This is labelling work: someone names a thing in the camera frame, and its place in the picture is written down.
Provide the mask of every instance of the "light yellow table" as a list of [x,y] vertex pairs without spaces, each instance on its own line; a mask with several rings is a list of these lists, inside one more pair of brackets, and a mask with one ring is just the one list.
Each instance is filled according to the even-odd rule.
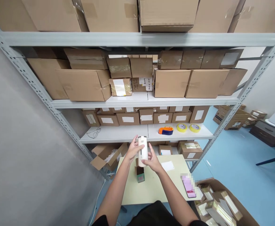
[[[167,174],[182,194],[185,200],[194,201],[200,200],[200,197],[197,195],[197,189],[195,189],[194,180],[192,182],[194,185],[196,198],[188,198],[187,192],[184,188],[183,182],[180,178],[180,174],[189,174],[191,173],[188,169],[188,166],[184,160],[183,155],[159,155],[157,156],[160,163],[172,161],[174,168],[173,170],[167,171]],[[119,160],[119,166],[121,165],[124,157],[121,157]],[[162,188],[161,182],[157,174],[150,169],[149,166],[146,166],[145,169],[145,181],[138,183],[135,175],[135,160],[132,162],[129,170],[128,179],[126,182],[124,197],[122,205],[132,205],[132,204],[144,204],[144,203],[154,203],[157,200],[161,202],[168,202],[165,192]]]

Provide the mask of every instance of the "white paper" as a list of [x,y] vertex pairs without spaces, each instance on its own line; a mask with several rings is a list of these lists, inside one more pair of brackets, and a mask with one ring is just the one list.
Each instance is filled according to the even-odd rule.
[[204,113],[204,110],[197,111],[196,116],[195,116],[195,120],[202,119],[203,113]]
[[187,116],[176,116],[175,121],[186,121]]
[[172,161],[164,162],[161,164],[161,166],[164,168],[166,172],[175,169]]
[[170,150],[160,150],[161,155],[171,155],[171,151]]
[[112,118],[101,118],[103,123],[111,123],[113,124]]
[[239,210],[237,209],[236,205],[233,203],[233,201],[231,200],[231,198],[229,196],[225,196],[225,200],[227,201],[227,203],[230,206],[230,208],[232,209],[232,211],[235,214],[237,214],[239,212]]
[[183,106],[176,106],[175,111],[182,111]]

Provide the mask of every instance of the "sealed cardboard box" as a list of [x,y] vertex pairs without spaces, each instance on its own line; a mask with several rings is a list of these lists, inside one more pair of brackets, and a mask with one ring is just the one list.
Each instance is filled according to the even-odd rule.
[[152,58],[130,58],[130,64],[133,78],[152,77]]
[[131,78],[131,67],[128,57],[107,58],[112,78]]
[[173,113],[154,113],[154,124],[171,123]]
[[155,97],[184,97],[190,70],[155,70],[153,80],[155,82]]
[[140,124],[138,113],[116,113],[120,126],[135,126]]
[[81,2],[90,32],[138,32],[137,1]]
[[69,62],[57,59],[28,59],[37,77],[45,86],[50,97],[56,99],[68,99],[56,69],[69,69]]
[[195,22],[199,0],[141,1],[142,32],[187,32]]
[[219,90],[219,95],[231,96],[237,89],[247,70],[239,68],[227,68],[227,70],[229,70],[229,72]]
[[102,50],[96,49],[64,49],[72,69],[107,70],[106,57]]
[[56,70],[71,101],[106,101],[111,97],[108,70]]
[[158,69],[180,69],[183,51],[161,51],[158,55]]
[[200,69],[205,50],[185,50],[180,69]]
[[217,98],[229,70],[193,70],[188,83],[186,98]]
[[130,78],[114,79],[110,78],[111,91],[113,96],[131,96],[132,87]]

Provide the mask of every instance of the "white wall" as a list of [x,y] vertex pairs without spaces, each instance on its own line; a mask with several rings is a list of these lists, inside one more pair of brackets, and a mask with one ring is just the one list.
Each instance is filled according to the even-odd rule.
[[102,184],[0,51],[0,226],[85,226]]

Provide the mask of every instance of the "tape roll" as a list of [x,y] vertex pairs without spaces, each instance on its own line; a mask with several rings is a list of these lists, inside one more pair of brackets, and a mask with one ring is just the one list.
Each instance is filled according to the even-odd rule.
[[190,131],[192,132],[200,132],[200,126],[198,126],[197,124],[190,124]]

